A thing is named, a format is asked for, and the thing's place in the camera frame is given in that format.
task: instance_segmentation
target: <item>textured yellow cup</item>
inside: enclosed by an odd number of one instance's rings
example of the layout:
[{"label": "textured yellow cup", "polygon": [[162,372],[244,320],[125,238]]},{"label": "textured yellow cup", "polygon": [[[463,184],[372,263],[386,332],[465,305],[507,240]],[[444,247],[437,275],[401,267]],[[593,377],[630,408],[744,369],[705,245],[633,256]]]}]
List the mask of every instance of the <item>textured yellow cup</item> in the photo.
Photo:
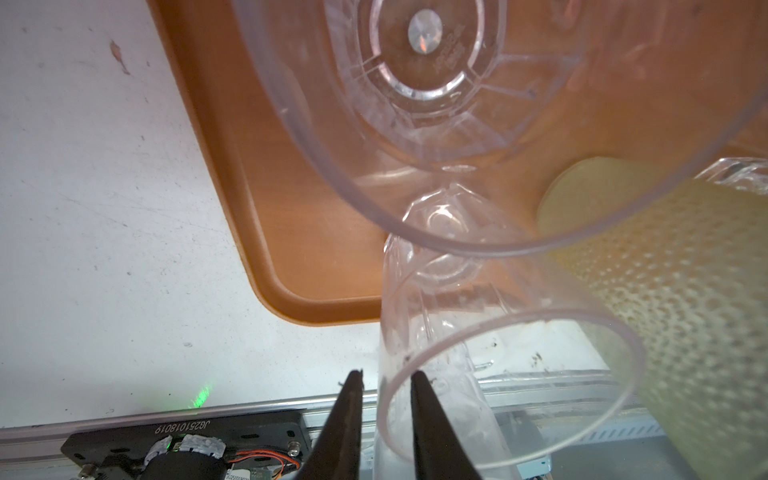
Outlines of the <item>textured yellow cup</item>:
[{"label": "textured yellow cup", "polygon": [[[541,232],[611,211],[656,177],[582,161],[541,202]],[[640,396],[697,474],[768,475],[768,197],[690,180],[552,256],[642,338]]]}]

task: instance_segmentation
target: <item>orange tray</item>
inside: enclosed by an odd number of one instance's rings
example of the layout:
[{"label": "orange tray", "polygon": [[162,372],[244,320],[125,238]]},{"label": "orange tray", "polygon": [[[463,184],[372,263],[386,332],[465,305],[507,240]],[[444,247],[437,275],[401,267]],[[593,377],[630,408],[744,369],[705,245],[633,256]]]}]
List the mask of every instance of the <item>orange tray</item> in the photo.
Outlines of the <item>orange tray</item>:
[{"label": "orange tray", "polygon": [[231,4],[148,3],[261,302],[303,325],[378,319],[386,233],[338,197],[293,145]]}]

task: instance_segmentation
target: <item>clear plastic cup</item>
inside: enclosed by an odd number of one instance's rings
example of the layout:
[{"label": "clear plastic cup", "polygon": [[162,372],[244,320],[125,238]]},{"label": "clear plastic cup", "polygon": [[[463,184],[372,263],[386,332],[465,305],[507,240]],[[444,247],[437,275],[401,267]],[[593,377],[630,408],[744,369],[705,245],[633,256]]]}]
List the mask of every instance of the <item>clear plastic cup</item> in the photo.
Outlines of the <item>clear plastic cup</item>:
[{"label": "clear plastic cup", "polygon": [[[235,0],[276,112],[384,230],[475,257],[541,252],[616,223],[714,159],[768,97],[764,0]],[[536,208],[604,155],[660,179],[568,231]],[[460,240],[403,221],[459,184],[524,234]]]},{"label": "clear plastic cup", "polygon": [[768,195],[768,158],[721,158],[696,178],[753,194]]},{"label": "clear plastic cup", "polygon": [[[415,202],[406,221],[478,242],[518,231],[460,186]],[[515,464],[616,412],[645,365],[639,338],[548,259],[457,257],[394,236],[385,247],[379,355],[377,478],[395,478],[412,461],[417,369],[481,474],[515,478]]]}]

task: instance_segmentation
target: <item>label sticker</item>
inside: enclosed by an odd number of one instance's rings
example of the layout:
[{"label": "label sticker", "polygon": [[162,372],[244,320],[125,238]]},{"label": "label sticker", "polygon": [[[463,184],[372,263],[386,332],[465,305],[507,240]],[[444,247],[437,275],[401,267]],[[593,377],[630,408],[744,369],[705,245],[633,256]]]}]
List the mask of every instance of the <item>label sticker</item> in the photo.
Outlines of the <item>label sticker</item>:
[{"label": "label sticker", "polygon": [[224,480],[250,480],[250,470],[227,470]]}]

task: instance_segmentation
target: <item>red wire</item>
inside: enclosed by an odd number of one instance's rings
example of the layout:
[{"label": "red wire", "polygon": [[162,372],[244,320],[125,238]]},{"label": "red wire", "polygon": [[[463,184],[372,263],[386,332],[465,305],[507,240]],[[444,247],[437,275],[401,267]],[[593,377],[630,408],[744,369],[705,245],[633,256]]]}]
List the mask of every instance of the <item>red wire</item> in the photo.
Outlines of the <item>red wire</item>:
[{"label": "red wire", "polygon": [[267,458],[274,458],[278,462],[280,462],[280,473],[278,474],[277,478],[280,478],[283,476],[283,471],[285,471],[286,464],[283,460],[287,460],[288,462],[291,462],[296,466],[298,469],[301,465],[298,463],[298,461],[294,460],[293,458],[286,457],[285,455],[274,452],[272,450],[243,450],[242,452],[237,452],[235,455],[245,455],[244,457],[235,458],[233,460],[230,460],[229,463],[237,463],[242,462],[243,460],[247,460],[249,458],[254,457],[267,457]]},{"label": "red wire", "polygon": [[272,455],[277,458],[282,458],[283,460],[287,462],[293,463],[297,468],[301,466],[301,464],[289,456],[285,456],[282,453],[275,452],[273,450],[266,450],[266,449],[258,449],[258,450],[243,450],[242,452],[238,452],[235,455],[252,455],[252,454],[266,454],[266,455]]}]

